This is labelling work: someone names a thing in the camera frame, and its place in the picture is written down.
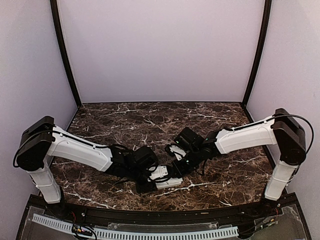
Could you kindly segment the white remote control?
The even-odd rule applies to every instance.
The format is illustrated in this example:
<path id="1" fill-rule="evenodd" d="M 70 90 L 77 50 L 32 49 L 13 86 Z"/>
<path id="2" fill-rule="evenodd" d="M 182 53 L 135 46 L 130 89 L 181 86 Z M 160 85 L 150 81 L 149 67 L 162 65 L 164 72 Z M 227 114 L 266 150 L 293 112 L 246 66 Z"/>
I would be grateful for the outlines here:
<path id="1" fill-rule="evenodd" d="M 161 189 L 179 186 L 182 182 L 183 182 L 182 178 L 170 178 L 167 181 L 158 182 L 155 185 L 157 190 L 161 190 Z"/>

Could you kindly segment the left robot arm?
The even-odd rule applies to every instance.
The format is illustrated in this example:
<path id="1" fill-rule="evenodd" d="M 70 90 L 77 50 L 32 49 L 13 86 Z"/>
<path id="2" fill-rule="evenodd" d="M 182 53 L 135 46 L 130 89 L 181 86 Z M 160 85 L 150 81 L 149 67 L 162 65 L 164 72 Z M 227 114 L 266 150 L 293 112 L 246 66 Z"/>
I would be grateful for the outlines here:
<path id="1" fill-rule="evenodd" d="M 54 180 L 47 159 L 60 157 L 100 172 L 134 181 L 138 193 L 159 189 L 171 179 L 172 171 L 159 165 L 158 157 L 148 146 L 137 150 L 121 144 L 101 145 L 72 135 L 45 116 L 21 136 L 13 166 L 29 173 L 51 210 L 60 218 L 71 213 L 63 192 Z"/>

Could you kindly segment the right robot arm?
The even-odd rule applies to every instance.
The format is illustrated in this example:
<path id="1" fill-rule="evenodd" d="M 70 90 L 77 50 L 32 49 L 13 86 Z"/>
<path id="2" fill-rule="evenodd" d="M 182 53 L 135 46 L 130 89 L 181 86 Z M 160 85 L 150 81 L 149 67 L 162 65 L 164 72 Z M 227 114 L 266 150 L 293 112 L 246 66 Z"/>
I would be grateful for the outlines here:
<path id="1" fill-rule="evenodd" d="M 255 205 L 255 213 L 266 217 L 275 208 L 277 201 L 300 165 L 306 160 L 311 146 L 306 144 L 306 132 L 299 120 L 309 127 L 304 117 L 290 114 L 284 108 L 262 120 L 246 125 L 210 131 L 205 137 L 185 127 L 165 147 L 176 159 L 172 162 L 173 177 L 182 178 L 195 171 L 207 160 L 239 150 L 277 146 L 280 157 L 273 167 L 270 180 L 264 189 L 264 199 Z"/>

